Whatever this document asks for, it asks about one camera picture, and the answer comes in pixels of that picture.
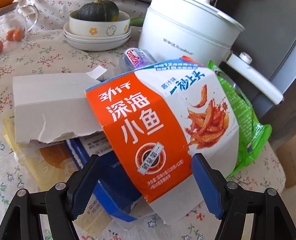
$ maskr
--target white plate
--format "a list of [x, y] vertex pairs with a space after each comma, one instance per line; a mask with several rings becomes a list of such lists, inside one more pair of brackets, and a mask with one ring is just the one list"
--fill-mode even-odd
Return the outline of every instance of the white plate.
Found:
[[78, 35], [74, 35], [71, 33], [70, 28], [69, 28], [69, 22], [65, 23], [64, 25], [64, 33], [71, 38], [74, 39], [80, 39], [80, 40], [87, 40], [87, 41], [105, 41], [105, 40], [113, 40], [113, 39], [117, 39], [117, 38], [122, 38], [122, 37], [126, 37], [127, 35], [129, 35], [129, 33], [131, 33], [131, 27], [129, 27], [128, 31], [120, 36], [113, 36], [113, 37], [106, 37], [106, 38], [92, 38], [92, 37], [83, 37], [83, 36], [78, 36]]
[[68, 35], [66, 35], [66, 33], [64, 33], [64, 36], [66, 37], [66, 39], [68, 39], [70, 41], [78, 42], [78, 43], [84, 43], [84, 44], [104, 44], [104, 43], [111, 43], [111, 42], [122, 41], [125, 38], [128, 38], [130, 36], [130, 33], [128, 33], [128, 35], [126, 37], [115, 38], [113, 40], [100, 40], [100, 41], [88, 41], [88, 40], [75, 39], [75, 38], [69, 37]]
[[104, 51], [104, 50], [109, 50], [109, 49], [115, 49], [115, 48], [121, 46], [127, 40], [129, 40], [129, 38], [130, 38], [130, 36], [125, 38], [124, 40], [121, 40], [121, 41], [102, 43], [102, 44], [79, 43], [79, 42], [74, 42], [74, 41], [71, 41], [68, 39], [66, 39], [66, 41], [70, 46], [72, 46], [76, 49], [81, 49], [81, 50], [86, 50], [86, 51]]

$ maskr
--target table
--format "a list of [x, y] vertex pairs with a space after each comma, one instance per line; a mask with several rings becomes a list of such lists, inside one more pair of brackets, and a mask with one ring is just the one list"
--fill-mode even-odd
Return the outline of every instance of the table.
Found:
[[[140, 29], [133, 28], [130, 40], [117, 49], [91, 53], [74, 49], [65, 41], [61, 29], [69, 19], [69, 12], [81, 7], [87, 0], [18, 1], [22, 5], [35, 5], [40, 13], [37, 25], [33, 32], [28, 34], [27, 42], [9, 55], [0, 57], [0, 119], [3, 113], [13, 109], [13, 76], [87, 72], [101, 65], [107, 69], [107, 72], [100, 79], [108, 79], [121, 73], [118, 62], [123, 51], [137, 45]], [[148, 7], [148, 4], [134, 0], [113, 1], [131, 16], [143, 16]], [[33, 17], [29, 19], [28, 12], [25, 16], [28, 22], [33, 20]], [[0, 223], [18, 189], [24, 187], [31, 193], [38, 191], [26, 168], [15, 161], [12, 150], [2, 136], [2, 130], [0, 122]], [[263, 192], [267, 187], [274, 187], [280, 193], [284, 188], [285, 175], [267, 143], [259, 158], [234, 175], [232, 180], [248, 190]], [[145, 217], [128, 231], [124, 231], [112, 221], [98, 239], [213, 240], [218, 226], [219, 221], [208, 212], [205, 203], [202, 202], [186, 217], [171, 226], [164, 225], [162, 219], [156, 214]], [[42, 228], [45, 240], [51, 240], [52, 236], [45, 216], [42, 216]], [[94, 239], [78, 228], [77, 231], [82, 240]]]

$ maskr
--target cooker handle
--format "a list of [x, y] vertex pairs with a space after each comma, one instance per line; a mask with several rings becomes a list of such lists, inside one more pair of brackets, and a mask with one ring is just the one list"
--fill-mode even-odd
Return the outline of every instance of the cooker handle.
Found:
[[284, 100], [283, 94], [262, 74], [250, 66], [251, 58], [241, 53], [240, 57], [231, 53], [226, 63], [264, 93], [275, 105]]

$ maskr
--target glass jar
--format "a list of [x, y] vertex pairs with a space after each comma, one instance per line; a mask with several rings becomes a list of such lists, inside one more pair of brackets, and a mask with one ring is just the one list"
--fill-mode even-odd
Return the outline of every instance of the glass jar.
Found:
[[[27, 28], [27, 21], [18, 9], [25, 7], [32, 8], [35, 12], [35, 21]], [[13, 49], [24, 43], [27, 32], [36, 24], [38, 10], [32, 5], [19, 6], [18, 2], [0, 8], [0, 56], [8, 54]]]

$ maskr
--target metal screw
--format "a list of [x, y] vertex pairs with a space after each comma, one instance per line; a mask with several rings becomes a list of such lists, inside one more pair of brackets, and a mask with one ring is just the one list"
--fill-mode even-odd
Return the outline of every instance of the metal screw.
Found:
[[271, 196], [277, 195], [277, 191], [274, 188], [268, 188], [268, 194]]
[[66, 187], [66, 183], [64, 183], [64, 182], [59, 182], [59, 183], [57, 183], [56, 186], [55, 186], [56, 190], [62, 190], [62, 189], [64, 189], [65, 187]]
[[230, 189], [236, 189], [238, 187], [238, 184], [235, 183], [234, 181], [229, 181], [227, 183], [227, 187], [230, 188]]
[[25, 189], [21, 189], [21, 190], [19, 190], [19, 191], [17, 192], [17, 196], [18, 196], [18, 197], [22, 197], [22, 196], [24, 196], [24, 195], [26, 195], [26, 190], [25, 190]]

